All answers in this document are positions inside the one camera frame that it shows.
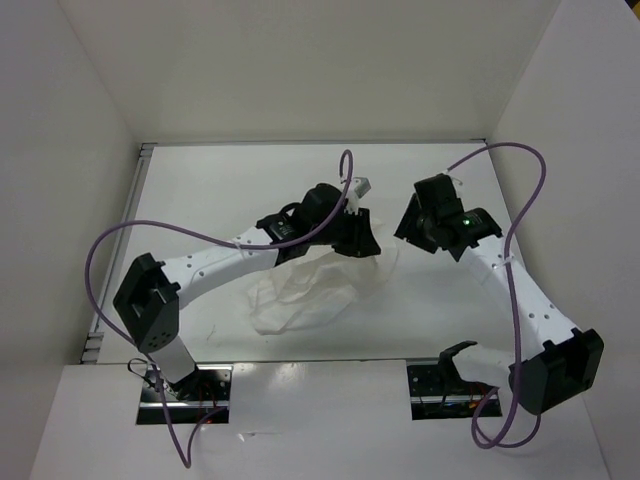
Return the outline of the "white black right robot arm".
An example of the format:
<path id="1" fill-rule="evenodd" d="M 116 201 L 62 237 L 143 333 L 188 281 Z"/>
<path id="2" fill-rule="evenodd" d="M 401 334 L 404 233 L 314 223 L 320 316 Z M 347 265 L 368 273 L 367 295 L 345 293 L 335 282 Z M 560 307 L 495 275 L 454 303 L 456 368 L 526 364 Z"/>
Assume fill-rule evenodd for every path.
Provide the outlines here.
<path id="1" fill-rule="evenodd" d="M 508 388 L 528 413 L 540 415 L 588 390 L 594 383 L 604 341 L 582 331 L 553 306 L 512 253 L 502 230 L 483 208 L 466 210 L 445 174 L 414 185 L 397 238 L 431 254 L 449 253 L 510 320 L 520 325 L 521 353 L 489 349 L 475 340 L 443 350 L 438 380 L 450 393 L 471 382 Z"/>

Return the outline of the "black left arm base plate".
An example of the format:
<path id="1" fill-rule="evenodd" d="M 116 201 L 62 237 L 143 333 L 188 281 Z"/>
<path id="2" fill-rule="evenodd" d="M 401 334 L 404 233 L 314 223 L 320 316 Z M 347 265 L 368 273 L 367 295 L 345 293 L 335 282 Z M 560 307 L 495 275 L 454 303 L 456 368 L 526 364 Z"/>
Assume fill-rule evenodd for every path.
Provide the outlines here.
<path id="1" fill-rule="evenodd" d="M 159 387 L 151 367 L 144 374 L 141 369 L 130 368 L 143 380 L 137 425 L 165 425 Z M 227 424 L 229 421 L 233 366 L 230 364 L 202 364 L 200 377 L 194 384 L 183 383 L 175 390 L 164 384 L 164 392 L 171 422 L 176 425 Z"/>

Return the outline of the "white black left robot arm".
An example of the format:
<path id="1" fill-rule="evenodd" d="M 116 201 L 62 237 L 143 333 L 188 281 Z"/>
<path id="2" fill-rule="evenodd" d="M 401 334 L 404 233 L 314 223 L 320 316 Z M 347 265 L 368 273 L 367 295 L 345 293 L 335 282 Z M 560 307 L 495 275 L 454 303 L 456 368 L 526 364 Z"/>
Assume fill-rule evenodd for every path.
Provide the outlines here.
<path id="1" fill-rule="evenodd" d="M 195 360 L 179 336 L 181 309 L 198 297 L 254 272 L 274 269 L 329 246 L 344 257 L 380 254 L 370 212 L 359 205 L 370 190 L 359 177 L 346 192 L 319 183 L 303 200 L 259 220 L 228 245 L 179 258 L 135 258 L 117 290 L 113 306 L 133 343 L 151 358 L 176 399 L 189 399 L 204 383 Z"/>

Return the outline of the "white fabric skirt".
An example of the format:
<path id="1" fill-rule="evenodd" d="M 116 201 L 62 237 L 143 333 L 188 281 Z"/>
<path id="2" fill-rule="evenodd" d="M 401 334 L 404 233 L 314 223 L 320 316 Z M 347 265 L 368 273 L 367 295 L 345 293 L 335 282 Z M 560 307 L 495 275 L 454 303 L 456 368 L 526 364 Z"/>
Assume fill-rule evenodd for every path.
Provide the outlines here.
<path id="1" fill-rule="evenodd" d="M 398 262 L 399 247 L 381 220 L 371 220 L 381 253 L 351 258 L 313 247 L 301 259 L 263 272 L 247 291 L 249 318 L 262 336 L 317 329 L 377 293 Z"/>

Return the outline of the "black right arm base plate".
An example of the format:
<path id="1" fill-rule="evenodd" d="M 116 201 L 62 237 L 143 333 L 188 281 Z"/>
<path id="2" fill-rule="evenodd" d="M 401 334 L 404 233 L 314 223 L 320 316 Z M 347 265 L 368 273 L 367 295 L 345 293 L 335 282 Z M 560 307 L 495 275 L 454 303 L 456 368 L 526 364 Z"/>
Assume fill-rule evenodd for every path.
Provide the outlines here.
<path id="1" fill-rule="evenodd" d="M 492 389 L 477 382 L 446 386 L 435 363 L 409 363 L 406 372 L 413 421 L 472 418 Z"/>

